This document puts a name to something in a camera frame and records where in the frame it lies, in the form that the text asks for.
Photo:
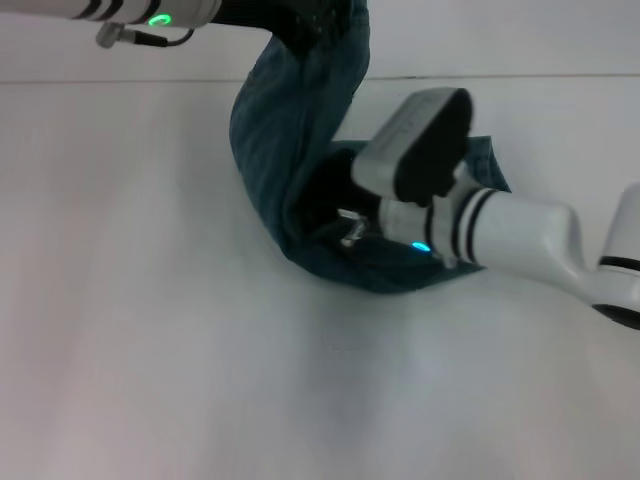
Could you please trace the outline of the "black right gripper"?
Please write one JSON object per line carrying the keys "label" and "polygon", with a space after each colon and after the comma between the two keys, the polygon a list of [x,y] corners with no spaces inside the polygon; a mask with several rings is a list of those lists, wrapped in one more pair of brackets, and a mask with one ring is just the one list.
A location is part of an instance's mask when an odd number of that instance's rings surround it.
{"label": "black right gripper", "polygon": [[324,159],[304,187],[304,232],[343,220],[339,211],[357,214],[372,226],[377,219],[381,198],[356,185],[351,178],[355,152],[341,149]]}

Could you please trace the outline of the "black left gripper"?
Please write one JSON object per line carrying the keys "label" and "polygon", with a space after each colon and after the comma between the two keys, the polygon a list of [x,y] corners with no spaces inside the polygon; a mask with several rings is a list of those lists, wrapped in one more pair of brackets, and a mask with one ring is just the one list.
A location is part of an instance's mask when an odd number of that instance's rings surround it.
{"label": "black left gripper", "polygon": [[221,0],[212,23],[269,31],[289,50],[334,41],[350,23],[351,0]]}

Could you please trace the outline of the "blue denim shorts with embroidery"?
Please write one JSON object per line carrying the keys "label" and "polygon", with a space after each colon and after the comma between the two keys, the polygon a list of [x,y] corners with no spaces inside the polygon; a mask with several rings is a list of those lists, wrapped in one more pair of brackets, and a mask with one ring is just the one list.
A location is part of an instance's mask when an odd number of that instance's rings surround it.
{"label": "blue denim shorts with embroidery", "polygon": [[401,294],[472,274],[432,252],[379,236],[346,247],[346,220],[304,232],[304,187],[320,163],[361,141],[338,141],[370,60],[367,0],[351,0],[350,23],[334,41],[302,57],[272,38],[232,109],[229,138],[249,199],[283,255],[312,275],[379,294]]}

